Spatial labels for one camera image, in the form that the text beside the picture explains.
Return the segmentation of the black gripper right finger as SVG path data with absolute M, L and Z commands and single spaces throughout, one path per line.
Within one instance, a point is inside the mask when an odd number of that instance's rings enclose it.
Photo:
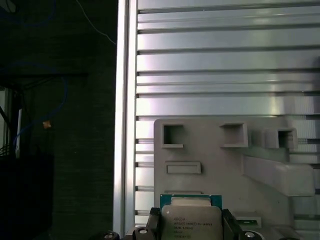
M 264 240 L 261 221 L 254 217 L 235 217 L 228 209 L 222 210 L 223 240 Z

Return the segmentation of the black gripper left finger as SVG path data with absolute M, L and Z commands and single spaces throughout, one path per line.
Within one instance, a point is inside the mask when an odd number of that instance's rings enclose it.
M 94 235 L 94 240 L 160 240 L 161 216 L 160 208 L 152 207 L 146 226 L 135 227 L 123 237 L 111 230 L 101 231 Z

